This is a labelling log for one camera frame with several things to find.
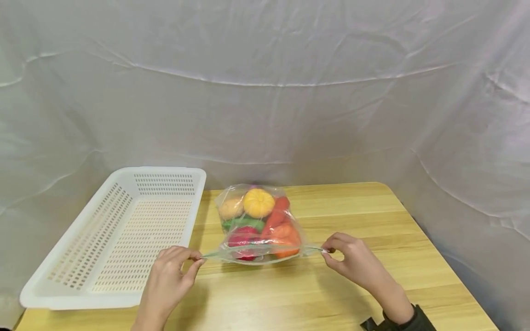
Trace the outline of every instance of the white plastic basket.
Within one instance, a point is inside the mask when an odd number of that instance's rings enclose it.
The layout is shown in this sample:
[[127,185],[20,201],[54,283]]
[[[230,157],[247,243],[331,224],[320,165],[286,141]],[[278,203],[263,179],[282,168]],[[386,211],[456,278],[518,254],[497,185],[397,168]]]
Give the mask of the white plastic basket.
[[132,307],[158,252],[188,246],[206,173],[130,167],[112,173],[20,295],[52,310]]

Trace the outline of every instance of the red carrot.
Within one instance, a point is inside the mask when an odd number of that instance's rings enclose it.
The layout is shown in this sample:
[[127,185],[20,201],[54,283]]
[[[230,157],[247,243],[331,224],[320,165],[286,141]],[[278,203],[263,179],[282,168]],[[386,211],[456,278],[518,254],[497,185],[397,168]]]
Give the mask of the red carrot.
[[265,223],[265,227],[261,232],[261,239],[266,239],[270,233],[270,229],[280,225],[284,221],[285,217],[287,216],[286,212],[289,209],[289,206],[290,202],[286,196],[281,196],[276,199],[272,213],[269,215],[269,218]]

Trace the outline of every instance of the wrist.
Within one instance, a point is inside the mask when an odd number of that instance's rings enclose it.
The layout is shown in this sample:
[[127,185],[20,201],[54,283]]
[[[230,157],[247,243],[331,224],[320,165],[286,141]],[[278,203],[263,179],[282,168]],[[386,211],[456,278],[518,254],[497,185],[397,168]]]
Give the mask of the wrist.
[[163,316],[149,316],[138,312],[131,331],[162,331],[166,322],[167,318]]
[[373,295],[387,317],[396,324],[405,324],[414,316],[414,308],[405,290],[395,281],[380,287]]

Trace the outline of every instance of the white cloth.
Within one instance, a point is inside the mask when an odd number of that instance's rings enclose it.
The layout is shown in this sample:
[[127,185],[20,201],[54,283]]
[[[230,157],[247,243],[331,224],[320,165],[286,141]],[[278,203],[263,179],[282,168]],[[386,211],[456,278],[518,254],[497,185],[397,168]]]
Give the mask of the white cloth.
[[530,330],[528,35],[524,0],[0,0],[0,305],[112,171],[175,165],[384,182]]

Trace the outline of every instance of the transparent plastic bag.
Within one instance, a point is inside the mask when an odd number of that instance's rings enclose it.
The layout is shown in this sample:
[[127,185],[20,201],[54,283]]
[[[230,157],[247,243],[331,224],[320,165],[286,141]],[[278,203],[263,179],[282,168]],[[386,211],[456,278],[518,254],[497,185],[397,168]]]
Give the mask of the transparent plastic bag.
[[233,185],[215,203],[225,239],[218,251],[204,258],[261,265],[314,250],[307,246],[302,228],[290,212],[290,201],[278,187]]

